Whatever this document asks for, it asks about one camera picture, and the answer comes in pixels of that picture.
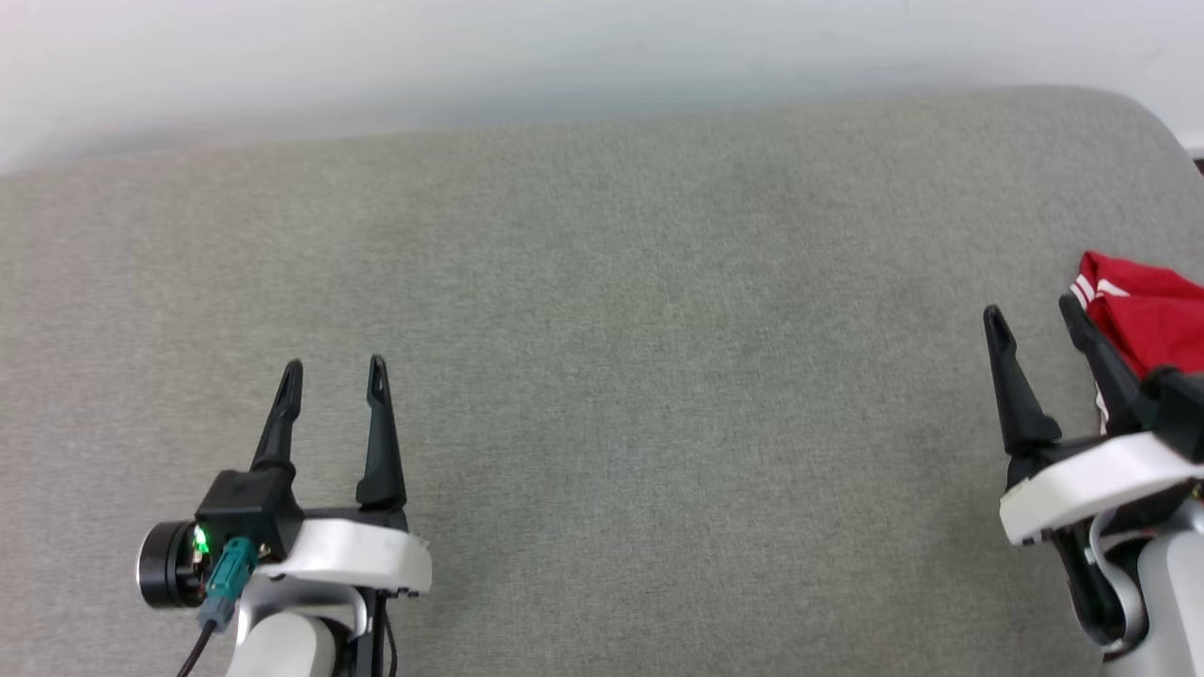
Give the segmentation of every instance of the folded clothing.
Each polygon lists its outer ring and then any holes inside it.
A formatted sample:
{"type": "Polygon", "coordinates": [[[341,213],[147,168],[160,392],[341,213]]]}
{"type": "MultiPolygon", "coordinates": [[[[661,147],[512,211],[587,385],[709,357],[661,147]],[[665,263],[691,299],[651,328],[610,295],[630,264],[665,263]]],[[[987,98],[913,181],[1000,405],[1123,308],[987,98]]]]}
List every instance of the folded clothing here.
{"type": "MultiPolygon", "coordinates": [[[[1204,287],[1169,269],[1087,252],[1070,292],[1138,378],[1159,365],[1204,371],[1204,287]]],[[[1096,405],[1106,423],[1103,398],[1096,405]]]]}

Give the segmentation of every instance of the black cable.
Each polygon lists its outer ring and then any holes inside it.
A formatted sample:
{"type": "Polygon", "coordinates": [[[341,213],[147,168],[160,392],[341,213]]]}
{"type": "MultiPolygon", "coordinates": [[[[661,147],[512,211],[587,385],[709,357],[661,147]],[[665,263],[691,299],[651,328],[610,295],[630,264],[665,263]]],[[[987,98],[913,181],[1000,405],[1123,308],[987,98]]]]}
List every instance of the black cable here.
{"type": "Polygon", "coordinates": [[[393,623],[384,614],[384,631],[389,634],[389,677],[397,677],[397,640],[393,636],[393,623]]]}
{"type": "Polygon", "coordinates": [[[196,659],[201,658],[201,652],[205,650],[205,644],[209,643],[209,637],[213,636],[213,630],[218,626],[216,620],[206,620],[205,625],[201,628],[201,636],[196,638],[196,646],[193,647],[193,653],[188,654],[184,659],[184,665],[181,666],[179,672],[176,677],[188,677],[188,673],[193,671],[196,665],[196,659]]]}

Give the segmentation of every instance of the white wall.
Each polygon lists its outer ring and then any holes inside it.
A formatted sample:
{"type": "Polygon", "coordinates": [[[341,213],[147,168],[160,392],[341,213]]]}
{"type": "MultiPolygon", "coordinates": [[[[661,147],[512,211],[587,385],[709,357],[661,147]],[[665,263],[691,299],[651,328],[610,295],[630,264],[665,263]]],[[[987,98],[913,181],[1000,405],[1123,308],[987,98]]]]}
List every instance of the white wall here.
{"type": "Polygon", "coordinates": [[[1204,153],[1194,0],[0,0],[0,170],[187,145],[1011,83],[1204,153]]]}

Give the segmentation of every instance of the red garment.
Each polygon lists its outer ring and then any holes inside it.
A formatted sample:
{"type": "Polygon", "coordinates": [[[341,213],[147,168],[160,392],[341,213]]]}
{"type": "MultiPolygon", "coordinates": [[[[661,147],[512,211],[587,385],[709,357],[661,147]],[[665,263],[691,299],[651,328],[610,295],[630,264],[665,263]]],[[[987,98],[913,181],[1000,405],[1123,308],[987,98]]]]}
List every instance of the red garment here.
{"type": "Polygon", "coordinates": [[[1138,378],[1163,364],[1204,371],[1204,287],[1173,270],[1087,252],[1070,290],[1138,378]]]}

